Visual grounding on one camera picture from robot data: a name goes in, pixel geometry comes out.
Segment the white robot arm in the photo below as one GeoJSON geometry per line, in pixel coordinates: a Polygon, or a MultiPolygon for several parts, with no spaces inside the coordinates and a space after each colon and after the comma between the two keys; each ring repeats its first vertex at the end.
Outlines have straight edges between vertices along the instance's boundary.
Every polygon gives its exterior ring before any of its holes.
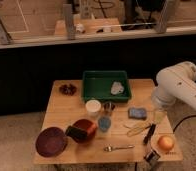
{"type": "Polygon", "coordinates": [[[177,99],[196,111],[196,65],[190,61],[161,69],[151,100],[156,109],[168,109],[177,99]]]}

